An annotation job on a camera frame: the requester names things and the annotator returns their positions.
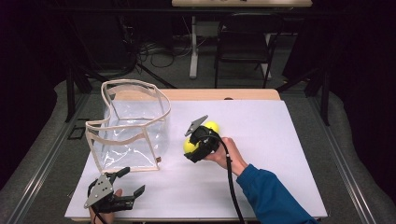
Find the white tabletop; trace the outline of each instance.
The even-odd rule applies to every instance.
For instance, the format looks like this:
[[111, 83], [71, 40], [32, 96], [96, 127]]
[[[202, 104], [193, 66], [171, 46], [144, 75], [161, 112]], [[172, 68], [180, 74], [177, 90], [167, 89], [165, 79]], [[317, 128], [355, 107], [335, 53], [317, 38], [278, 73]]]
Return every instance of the white tabletop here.
[[[303, 149], [283, 101], [173, 101], [169, 115], [169, 148], [162, 155], [159, 171], [130, 173], [117, 178], [114, 188], [123, 195], [146, 185], [130, 211], [116, 213], [128, 220], [237, 220], [229, 191], [227, 172], [211, 161], [193, 163], [183, 156], [184, 133], [203, 115], [220, 126], [220, 135], [238, 145], [246, 161], [274, 172], [294, 198], [312, 217], [326, 217]], [[82, 173], [65, 213], [74, 220], [87, 220], [83, 208], [87, 189], [99, 177], [92, 155]], [[239, 185], [236, 198], [246, 219], [254, 213]]]

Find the table leg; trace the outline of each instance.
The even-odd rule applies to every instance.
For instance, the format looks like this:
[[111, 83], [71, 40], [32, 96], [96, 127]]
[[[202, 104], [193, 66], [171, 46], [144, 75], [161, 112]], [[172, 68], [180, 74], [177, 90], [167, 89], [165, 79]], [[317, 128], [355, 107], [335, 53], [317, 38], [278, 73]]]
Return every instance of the table leg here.
[[[270, 42], [271, 35], [265, 35], [265, 41], [267, 44]], [[267, 63], [262, 63], [262, 72], [265, 74], [267, 72], [268, 64]], [[268, 78], [267, 80], [271, 80], [271, 72], [268, 73]]]
[[196, 21], [195, 17], [192, 17], [191, 22], [191, 65], [190, 65], [190, 78], [197, 78], [197, 67], [198, 67], [198, 48], [197, 48], [197, 34], [196, 34]]

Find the blue shirt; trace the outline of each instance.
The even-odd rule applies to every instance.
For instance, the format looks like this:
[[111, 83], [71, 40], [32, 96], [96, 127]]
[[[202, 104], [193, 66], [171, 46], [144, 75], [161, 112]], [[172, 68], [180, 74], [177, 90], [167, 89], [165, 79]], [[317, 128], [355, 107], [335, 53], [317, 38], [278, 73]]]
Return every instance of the blue shirt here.
[[312, 218], [293, 198], [275, 174], [249, 165], [236, 182], [263, 224], [314, 224]]

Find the clear plastic bin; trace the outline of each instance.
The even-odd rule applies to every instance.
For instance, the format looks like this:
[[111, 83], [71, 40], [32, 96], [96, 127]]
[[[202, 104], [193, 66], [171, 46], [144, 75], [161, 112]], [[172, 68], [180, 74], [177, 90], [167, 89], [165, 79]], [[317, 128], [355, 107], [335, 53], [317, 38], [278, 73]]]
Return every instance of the clear plastic bin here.
[[169, 99], [155, 86], [133, 79], [103, 83], [104, 119], [86, 122], [86, 137], [101, 173], [129, 166], [159, 170], [168, 147]]

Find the black chair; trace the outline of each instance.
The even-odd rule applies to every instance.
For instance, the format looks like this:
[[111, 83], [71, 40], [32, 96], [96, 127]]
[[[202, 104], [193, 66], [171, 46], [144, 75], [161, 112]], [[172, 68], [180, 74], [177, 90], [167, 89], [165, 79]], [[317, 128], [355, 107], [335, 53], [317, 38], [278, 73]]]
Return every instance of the black chair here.
[[[267, 63], [264, 74], [265, 88], [271, 62], [276, 47], [276, 39], [283, 29], [283, 19], [275, 14], [267, 13], [234, 13], [226, 16], [219, 23], [218, 47], [215, 59], [216, 79], [218, 87], [219, 62], [222, 63]], [[271, 35], [269, 42], [265, 35]]]

